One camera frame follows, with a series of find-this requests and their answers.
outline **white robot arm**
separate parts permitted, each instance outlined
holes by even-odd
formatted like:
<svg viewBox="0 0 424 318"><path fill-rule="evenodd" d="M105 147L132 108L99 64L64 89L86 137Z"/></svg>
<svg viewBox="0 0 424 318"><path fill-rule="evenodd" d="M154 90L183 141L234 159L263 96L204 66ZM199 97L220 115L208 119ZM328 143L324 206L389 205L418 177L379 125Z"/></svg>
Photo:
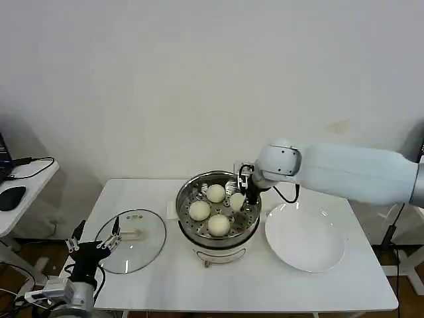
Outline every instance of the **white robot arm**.
<svg viewBox="0 0 424 318"><path fill-rule="evenodd" d="M291 182L361 202L424 207L424 164L388 150L296 144L281 138L262 149L250 173L248 197L278 182Z"/></svg>

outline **stainless steel steamer basket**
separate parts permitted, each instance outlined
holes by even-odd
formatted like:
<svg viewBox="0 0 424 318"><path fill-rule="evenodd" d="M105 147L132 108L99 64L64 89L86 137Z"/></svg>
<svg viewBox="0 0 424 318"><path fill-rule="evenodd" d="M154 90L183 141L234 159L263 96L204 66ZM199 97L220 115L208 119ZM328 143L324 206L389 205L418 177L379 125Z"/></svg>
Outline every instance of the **stainless steel steamer basket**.
<svg viewBox="0 0 424 318"><path fill-rule="evenodd" d="M225 188L225 199L220 203L212 203L206 198L206 190L213 184L220 184ZM179 218L180 229L193 243L204 248L215 250L236 247L246 242L256 231L259 225L261 201L257 204L247 204L240 212L230 208L230 196L239 192L237 178L226 171L210 171L199 174L182 186L176 198L176 211ZM189 206L195 201L205 201L211 207L210 217L216 214L227 216L231 222L230 231L223 237L213 237L207 230L206 219L194 221L189 216Z"/></svg>

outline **computer mouse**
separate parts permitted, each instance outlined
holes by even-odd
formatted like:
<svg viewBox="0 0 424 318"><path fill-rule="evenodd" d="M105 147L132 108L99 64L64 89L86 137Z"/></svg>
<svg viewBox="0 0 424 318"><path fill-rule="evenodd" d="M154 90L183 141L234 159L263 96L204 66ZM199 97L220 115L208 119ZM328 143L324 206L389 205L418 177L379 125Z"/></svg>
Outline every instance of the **computer mouse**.
<svg viewBox="0 0 424 318"><path fill-rule="evenodd" d="M10 187L0 193L0 211L10 211L19 205L26 187Z"/></svg>

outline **white table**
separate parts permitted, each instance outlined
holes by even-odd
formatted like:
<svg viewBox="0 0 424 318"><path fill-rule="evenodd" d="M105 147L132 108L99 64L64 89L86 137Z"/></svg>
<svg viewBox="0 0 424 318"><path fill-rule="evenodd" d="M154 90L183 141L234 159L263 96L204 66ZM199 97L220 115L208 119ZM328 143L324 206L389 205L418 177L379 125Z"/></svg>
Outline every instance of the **white table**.
<svg viewBox="0 0 424 318"><path fill-rule="evenodd" d="M16 177L29 176L39 171L43 167L49 165L49 163L51 163L51 161L48 160L34 161L25 166L16 167L12 174ZM31 203L35 200L37 195L41 192L41 190L56 173L56 171L58 171L58 169L58 163L54 162L50 167L37 174L36 176L28 179L6 181L0 185L0 193L6 189L9 189L10 187L26 187L26 192L22 198L22 201L16 208L11 211L0 211L0 237L1 240L6 244L16 244L12 239L7 238L6 235L8 235L13 230L13 227L18 223L19 219L23 216L25 211L29 208ZM34 275L38 284L43 284L46 281L46 276L39 270L45 262L41 262L40 266L34 267L28 262L25 262L21 257L19 257L11 249L3 244L0 244L0 257L6 262L10 262L11 264L23 267L24 269L28 270L32 275Z"/></svg>
<svg viewBox="0 0 424 318"><path fill-rule="evenodd" d="M127 209L150 209L166 220L167 204L175 199L183 183L184 180L109 180L87 220L82 240L93 240L108 219ZM290 184L278 187L288 197L293 193ZM305 189L301 189L299 200L325 208L343 232L346 252L332 270L310 274L282 262L268 246L264 223L240 260L204 268L177 222L166 220L168 238L159 257L131 274L107 273L95 307L288 313L395 309L398 301L347 200ZM281 203L274 191L262 194L264 211Z"/></svg>

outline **white plate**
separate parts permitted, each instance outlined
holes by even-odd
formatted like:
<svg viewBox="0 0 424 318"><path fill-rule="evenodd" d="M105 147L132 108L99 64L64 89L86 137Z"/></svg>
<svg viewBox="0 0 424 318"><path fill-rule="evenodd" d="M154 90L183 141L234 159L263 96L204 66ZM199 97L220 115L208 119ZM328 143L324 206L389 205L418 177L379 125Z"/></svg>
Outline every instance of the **white plate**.
<svg viewBox="0 0 424 318"><path fill-rule="evenodd" d="M306 272L330 270L345 253L343 237L327 213L299 202L272 210L265 233L278 257Z"/></svg>

